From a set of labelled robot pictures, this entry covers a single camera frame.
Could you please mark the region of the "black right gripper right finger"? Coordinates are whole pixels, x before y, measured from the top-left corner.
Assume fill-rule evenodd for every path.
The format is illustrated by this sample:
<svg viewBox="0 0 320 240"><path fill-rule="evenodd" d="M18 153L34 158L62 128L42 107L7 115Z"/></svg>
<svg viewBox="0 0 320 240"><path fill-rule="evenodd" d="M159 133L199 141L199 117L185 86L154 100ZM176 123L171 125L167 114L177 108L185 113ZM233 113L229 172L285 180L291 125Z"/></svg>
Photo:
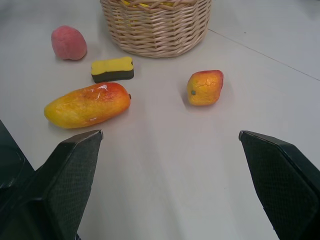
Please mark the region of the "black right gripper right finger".
<svg viewBox="0 0 320 240"><path fill-rule="evenodd" d="M281 240L320 238L320 171L293 144L242 130L257 197Z"/></svg>

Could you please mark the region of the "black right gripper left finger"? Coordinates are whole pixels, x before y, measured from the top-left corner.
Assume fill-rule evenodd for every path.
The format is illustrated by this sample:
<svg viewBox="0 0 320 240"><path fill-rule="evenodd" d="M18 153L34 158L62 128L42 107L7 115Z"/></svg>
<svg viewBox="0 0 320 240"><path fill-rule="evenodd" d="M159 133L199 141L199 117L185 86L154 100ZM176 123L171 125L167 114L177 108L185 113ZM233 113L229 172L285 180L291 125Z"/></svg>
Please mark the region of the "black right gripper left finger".
<svg viewBox="0 0 320 240"><path fill-rule="evenodd" d="M95 176L101 130L57 145L34 169L8 129L0 127L0 237L77 240Z"/></svg>

